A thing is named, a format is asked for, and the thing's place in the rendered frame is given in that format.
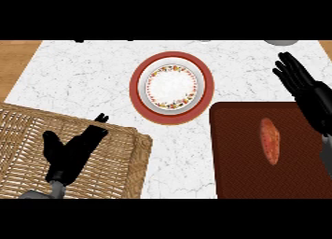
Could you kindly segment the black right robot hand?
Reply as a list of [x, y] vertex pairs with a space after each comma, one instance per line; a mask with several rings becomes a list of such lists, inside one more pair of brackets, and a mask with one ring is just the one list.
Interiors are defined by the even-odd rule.
[[323, 136], [332, 136], [332, 88], [313, 78], [289, 52], [280, 52], [279, 58], [273, 73], [295, 98], [311, 127]]

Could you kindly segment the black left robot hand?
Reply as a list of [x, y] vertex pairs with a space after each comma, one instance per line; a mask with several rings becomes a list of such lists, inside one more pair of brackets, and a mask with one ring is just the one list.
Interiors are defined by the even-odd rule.
[[108, 133], [105, 128], [90, 125], [83, 134], [77, 135], [66, 144], [53, 131], [43, 133], [43, 154], [50, 163], [47, 182], [59, 181], [65, 186], [74, 183]]

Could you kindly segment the orange sweet potato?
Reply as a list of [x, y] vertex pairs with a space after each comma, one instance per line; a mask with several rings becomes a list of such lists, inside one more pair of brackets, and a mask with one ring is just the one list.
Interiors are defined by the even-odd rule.
[[260, 122], [260, 141], [266, 159], [276, 165], [280, 159], [280, 131], [269, 118]]

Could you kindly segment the dark red tray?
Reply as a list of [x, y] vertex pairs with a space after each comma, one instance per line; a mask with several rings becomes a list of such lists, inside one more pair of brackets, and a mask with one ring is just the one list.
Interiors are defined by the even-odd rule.
[[[260, 124], [280, 132], [280, 158], [267, 161]], [[322, 135], [294, 102], [217, 102], [210, 109], [217, 194], [233, 198], [332, 199], [332, 178], [320, 159]]]

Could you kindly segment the white floral rimmed plate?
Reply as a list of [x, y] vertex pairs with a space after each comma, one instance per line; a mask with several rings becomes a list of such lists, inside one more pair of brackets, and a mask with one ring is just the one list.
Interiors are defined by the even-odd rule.
[[161, 115], [189, 112], [199, 103], [205, 77], [186, 59], [167, 57], [151, 63], [140, 75], [137, 92], [142, 103]]

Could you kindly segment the wicker basket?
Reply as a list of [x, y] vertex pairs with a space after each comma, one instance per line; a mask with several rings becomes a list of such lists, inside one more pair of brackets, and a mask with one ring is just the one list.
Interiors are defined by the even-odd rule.
[[108, 119], [0, 103], [0, 199], [140, 196], [153, 139]]

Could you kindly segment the grey round object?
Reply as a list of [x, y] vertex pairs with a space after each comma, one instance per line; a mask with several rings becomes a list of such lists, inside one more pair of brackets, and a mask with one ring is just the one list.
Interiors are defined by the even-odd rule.
[[274, 46], [291, 46], [297, 44], [300, 40], [264, 40], [264, 41]]

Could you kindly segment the red round placemat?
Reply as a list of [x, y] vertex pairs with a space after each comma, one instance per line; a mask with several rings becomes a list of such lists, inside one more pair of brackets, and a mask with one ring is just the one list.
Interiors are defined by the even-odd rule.
[[[204, 94], [199, 98], [198, 104], [184, 112], [176, 115], [164, 115], [156, 113], [145, 104], [140, 98], [140, 89], [139, 89], [139, 81], [140, 76], [146, 70], [146, 67], [159, 62], [162, 59], [168, 59], [176, 57], [179, 59], [187, 60], [199, 69], [201, 74], [204, 76]], [[182, 51], [164, 51], [159, 54], [153, 55], [148, 58], [142, 64], [139, 65], [137, 69], [134, 70], [134, 74], [130, 81], [130, 98], [134, 105], [134, 109], [142, 117], [153, 123], [162, 125], [179, 125], [190, 120], [193, 120], [207, 110], [212, 98], [214, 98], [214, 91], [215, 91], [215, 82], [211, 70], [204, 63], [204, 61], [192, 54], [182, 52]]]

